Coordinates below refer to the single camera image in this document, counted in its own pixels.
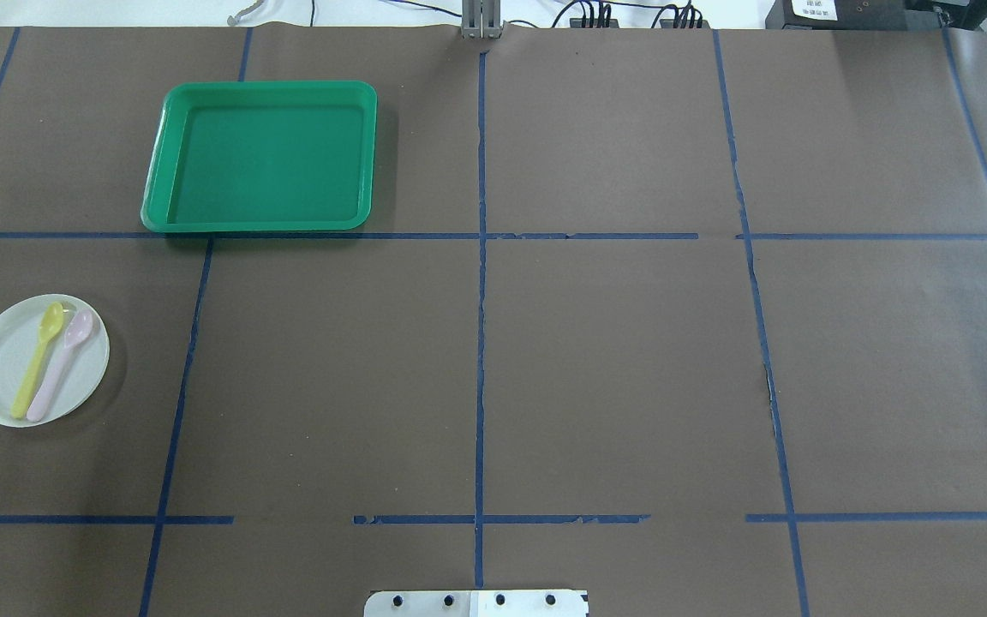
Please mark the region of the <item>white round plate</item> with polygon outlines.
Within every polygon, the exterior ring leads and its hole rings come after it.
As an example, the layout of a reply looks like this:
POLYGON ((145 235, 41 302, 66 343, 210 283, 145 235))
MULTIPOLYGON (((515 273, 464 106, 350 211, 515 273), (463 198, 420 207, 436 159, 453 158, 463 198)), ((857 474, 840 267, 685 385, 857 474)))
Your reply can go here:
POLYGON ((110 337, 101 316, 82 298, 51 293, 25 298, 0 314, 0 425, 36 427, 62 418, 77 410, 97 391, 105 378, 111 356, 110 337), (15 418, 11 405, 23 382, 25 368, 38 350, 39 322, 45 309, 59 302, 68 312, 66 321, 79 312, 93 313, 93 333, 82 341, 68 360, 63 377, 51 396, 46 414, 38 422, 15 418))

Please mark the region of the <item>brown paper table cover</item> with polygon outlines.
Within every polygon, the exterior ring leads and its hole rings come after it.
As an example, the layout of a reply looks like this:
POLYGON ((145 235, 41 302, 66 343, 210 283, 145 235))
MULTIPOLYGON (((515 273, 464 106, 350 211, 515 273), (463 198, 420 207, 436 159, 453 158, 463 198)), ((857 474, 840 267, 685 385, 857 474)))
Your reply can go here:
POLYGON ((0 616, 987 616, 987 33, 0 28, 0 616), (374 208, 160 236, 165 95, 364 81, 374 208))

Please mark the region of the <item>green plastic tray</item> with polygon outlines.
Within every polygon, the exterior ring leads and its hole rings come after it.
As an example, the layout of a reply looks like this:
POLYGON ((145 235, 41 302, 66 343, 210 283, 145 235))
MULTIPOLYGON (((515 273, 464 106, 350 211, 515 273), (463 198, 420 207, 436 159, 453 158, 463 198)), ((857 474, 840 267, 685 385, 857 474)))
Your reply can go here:
POLYGON ((141 203, 153 233, 348 231, 373 208, 379 94, 364 81, 182 83, 141 203))

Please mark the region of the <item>black electronics box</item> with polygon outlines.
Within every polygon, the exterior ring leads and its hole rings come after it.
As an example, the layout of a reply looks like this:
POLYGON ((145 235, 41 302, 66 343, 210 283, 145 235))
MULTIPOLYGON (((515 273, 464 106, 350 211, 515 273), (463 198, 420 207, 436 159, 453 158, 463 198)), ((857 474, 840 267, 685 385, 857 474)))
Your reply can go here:
POLYGON ((906 31, 922 13, 905 1, 775 1, 767 30, 906 31))

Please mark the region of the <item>pink plastic spoon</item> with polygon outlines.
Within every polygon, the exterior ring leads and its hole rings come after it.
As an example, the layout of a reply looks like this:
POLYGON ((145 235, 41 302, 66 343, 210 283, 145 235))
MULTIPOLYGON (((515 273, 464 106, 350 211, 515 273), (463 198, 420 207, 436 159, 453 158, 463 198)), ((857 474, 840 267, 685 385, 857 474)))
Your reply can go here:
POLYGON ((60 341, 60 351, 52 359, 50 367, 45 372, 44 381, 40 383, 39 390, 36 391, 30 407, 27 409, 25 418, 29 422, 43 421, 48 410, 51 408, 52 400, 55 398, 60 382, 63 381, 63 375, 67 370, 72 355, 74 355, 79 346, 85 344, 90 339, 94 329, 95 317, 91 309, 79 309, 72 316, 66 331, 63 333, 63 339, 60 341))

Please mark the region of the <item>yellow plastic spoon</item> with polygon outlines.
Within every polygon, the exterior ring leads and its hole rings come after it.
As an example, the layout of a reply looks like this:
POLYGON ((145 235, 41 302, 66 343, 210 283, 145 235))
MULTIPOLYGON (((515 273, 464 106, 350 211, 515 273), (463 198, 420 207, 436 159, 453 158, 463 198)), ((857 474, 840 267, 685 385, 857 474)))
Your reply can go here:
POLYGON ((36 344, 35 351, 31 355, 27 370, 25 370, 21 384, 17 387, 15 399, 13 399, 10 407, 10 414, 14 419, 23 419, 27 416, 27 410, 30 409, 36 389, 38 389, 38 381, 42 374, 47 349, 50 347, 51 341, 65 327, 66 312, 63 302, 55 301, 47 305, 42 317, 40 317, 38 344, 36 344))

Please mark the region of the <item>grey aluminium frame post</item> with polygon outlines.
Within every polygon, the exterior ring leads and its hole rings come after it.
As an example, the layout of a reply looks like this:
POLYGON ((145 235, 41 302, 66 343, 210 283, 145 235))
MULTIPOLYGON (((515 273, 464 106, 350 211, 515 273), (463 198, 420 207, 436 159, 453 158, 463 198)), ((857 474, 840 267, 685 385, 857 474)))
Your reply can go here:
POLYGON ((461 35, 463 39, 500 39, 504 34, 504 19, 500 0, 463 0, 461 2, 461 35))

